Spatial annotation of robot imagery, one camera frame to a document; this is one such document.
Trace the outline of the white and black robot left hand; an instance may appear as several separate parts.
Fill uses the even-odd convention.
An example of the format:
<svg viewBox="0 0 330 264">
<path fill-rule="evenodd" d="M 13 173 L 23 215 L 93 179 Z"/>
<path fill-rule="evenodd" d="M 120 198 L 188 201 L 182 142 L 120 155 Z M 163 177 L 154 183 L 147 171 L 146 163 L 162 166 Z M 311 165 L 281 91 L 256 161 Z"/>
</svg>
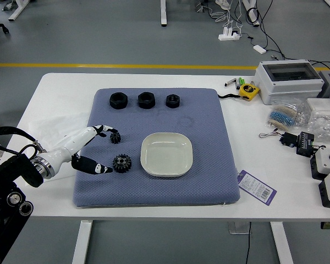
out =
<svg viewBox="0 0 330 264">
<path fill-rule="evenodd" d="M 78 155 L 78 152 L 91 142 L 95 136 L 104 137 L 105 131 L 116 133 L 118 130 L 106 125 L 89 126 L 64 139 L 54 150 L 40 154 L 39 158 L 42 160 L 46 170 L 42 173 L 43 177 L 46 179 L 53 178 L 59 172 L 61 165 L 67 162 L 70 162 L 77 171 L 88 174 L 113 172 L 113 169 L 110 167 Z"/>
</svg>

